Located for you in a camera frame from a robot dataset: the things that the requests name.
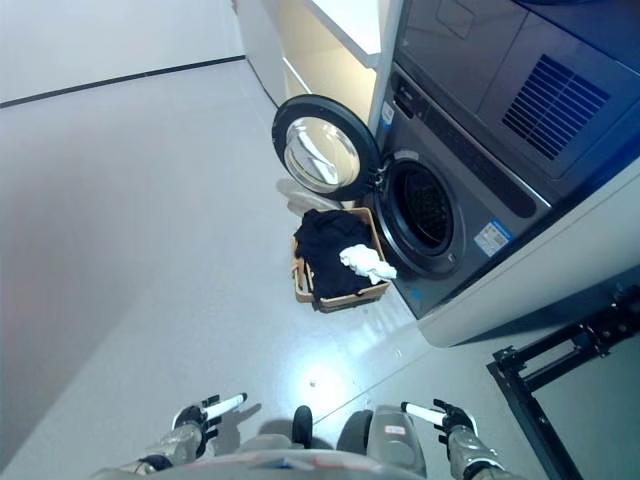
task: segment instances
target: white cabinet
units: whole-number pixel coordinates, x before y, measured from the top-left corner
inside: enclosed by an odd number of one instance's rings
[[[402,2],[238,0],[246,55],[272,100],[325,95],[370,128],[378,112]]]

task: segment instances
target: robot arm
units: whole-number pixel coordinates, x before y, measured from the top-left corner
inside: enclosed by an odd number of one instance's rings
[[[174,417],[171,431],[146,449],[147,456],[116,470],[101,470],[92,478],[94,480],[134,478],[136,475],[150,475],[195,461],[205,452],[207,442],[217,436],[216,426],[221,422],[222,415],[240,406],[246,400],[246,393],[222,402],[220,396],[214,395],[183,408]]]
[[[459,407],[434,400],[442,411],[403,402],[403,411],[423,418],[444,433],[438,439],[447,446],[451,476],[456,480],[523,480],[506,472],[495,450],[487,448],[477,437],[473,416]]]

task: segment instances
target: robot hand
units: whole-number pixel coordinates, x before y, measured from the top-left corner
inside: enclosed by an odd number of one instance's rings
[[[455,405],[451,405],[450,403],[443,402],[442,400],[438,400],[437,398],[433,400],[433,404],[442,409],[444,412],[444,417],[442,418],[442,425],[434,424],[433,427],[436,430],[440,430],[444,432],[445,435],[439,435],[438,440],[440,443],[444,443],[447,445],[447,456],[449,456],[448,446],[449,446],[449,436],[451,432],[455,429],[459,428],[468,428],[470,429],[474,435],[478,435],[478,428],[476,426],[476,421],[473,416],[467,412],[465,412],[460,407],[456,407]]]
[[[220,395],[214,395],[212,397],[203,400],[199,404],[189,405],[178,412],[173,419],[171,426],[172,430],[176,430],[183,425],[195,425],[200,430],[200,443],[196,449],[196,458],[200,458],[205,452],[207,442],[218,435],[216,425],[222,421],[221,416],[210,418],[207,415],[206,409],[212,405],[215,405],[220,401]]]
[[[206,449],[207,442],[218,435],[216,426],[222,421],[222,414],[233,410],[246,400],[246,393],[223,402],[220,402],[220,395],[214,395],[180,410],[173,419],[171,429],[176,430],[183,425],[196,426],[200,430],[201,438],[195,453],[196,458],[200,458]]]

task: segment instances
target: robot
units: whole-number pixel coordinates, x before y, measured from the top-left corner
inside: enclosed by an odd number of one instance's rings
[[[222,415],[247,400],[241,393],[220,401],[215,395],[182,409],[171,431],[147,448],[147,455],[119,468],[103,469],[92,480],[425,480],[426,464],[412,417],[434,424],[447,447],[455,480],[524,480],[502,467],[496,452],[477,437],[475,419],[463,409],[434,400],[435,408],[408,402],[381,406],[366,422],[366,455],[312,449],[313,416],[306,406],[293,418],[291,438],[258,435],[231,455],[198,461],[217,436]]]

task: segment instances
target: washing machine door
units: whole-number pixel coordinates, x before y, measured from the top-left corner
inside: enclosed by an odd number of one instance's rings
[[[320,95],[284,102],[273,120],[273,146],[289,174],[331,200],[357,200],[371,191],[381,167],[367,126],[344,105]]]

